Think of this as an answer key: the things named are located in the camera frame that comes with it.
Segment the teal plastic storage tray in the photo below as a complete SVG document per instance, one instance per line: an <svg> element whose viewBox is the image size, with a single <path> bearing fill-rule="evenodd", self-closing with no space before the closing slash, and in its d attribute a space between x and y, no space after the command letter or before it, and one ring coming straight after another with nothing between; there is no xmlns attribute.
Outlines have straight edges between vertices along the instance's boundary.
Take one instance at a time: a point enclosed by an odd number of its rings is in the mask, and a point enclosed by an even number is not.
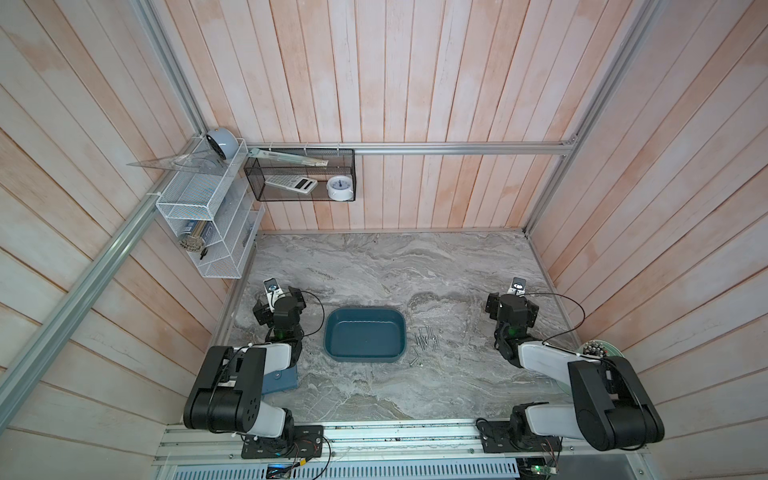
<svg viewBox="0 0 768 480"><path fill-rule="evenodd" d="M338 362L393 363L406 347L406 320L393 308L338 308L326 321L324 348Z"/></svg>

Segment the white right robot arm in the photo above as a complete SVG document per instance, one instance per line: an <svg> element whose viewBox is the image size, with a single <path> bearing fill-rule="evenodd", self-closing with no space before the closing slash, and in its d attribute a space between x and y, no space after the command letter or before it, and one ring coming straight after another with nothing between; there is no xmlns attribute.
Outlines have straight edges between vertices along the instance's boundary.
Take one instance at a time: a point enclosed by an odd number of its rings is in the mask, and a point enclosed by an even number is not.
<svg viewBox="0 0 768 480"><path fill-rule="evenodd" d="M555 454L564 439L597 451L633 451L664 439L663 420L628 359L570 351L533 336L539 306L517 282L506 293L489 294L485 312L496 322L494 348L501 356L564 385L571 402L520 404L507 421L477 419L484 452Z"/></svg>

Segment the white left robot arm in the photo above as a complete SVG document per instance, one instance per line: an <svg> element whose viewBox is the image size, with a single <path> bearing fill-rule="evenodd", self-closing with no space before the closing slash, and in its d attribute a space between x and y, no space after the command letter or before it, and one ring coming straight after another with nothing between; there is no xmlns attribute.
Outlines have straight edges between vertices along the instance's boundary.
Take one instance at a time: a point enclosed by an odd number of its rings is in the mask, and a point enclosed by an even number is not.
<svg viewBox="0 0 768 480"><path fill-rule="evenodd" d="M301 290L264 282L266 301L254 316L268 327L262 343L242 347L212 346L206 353L183 410L192 430L233 434L243 442L244 459L292 461L294 467L322 455L321 426L296 427L293 414L263 400L267 375L294 367L305 332L300 315L306 308Z"/></svg>

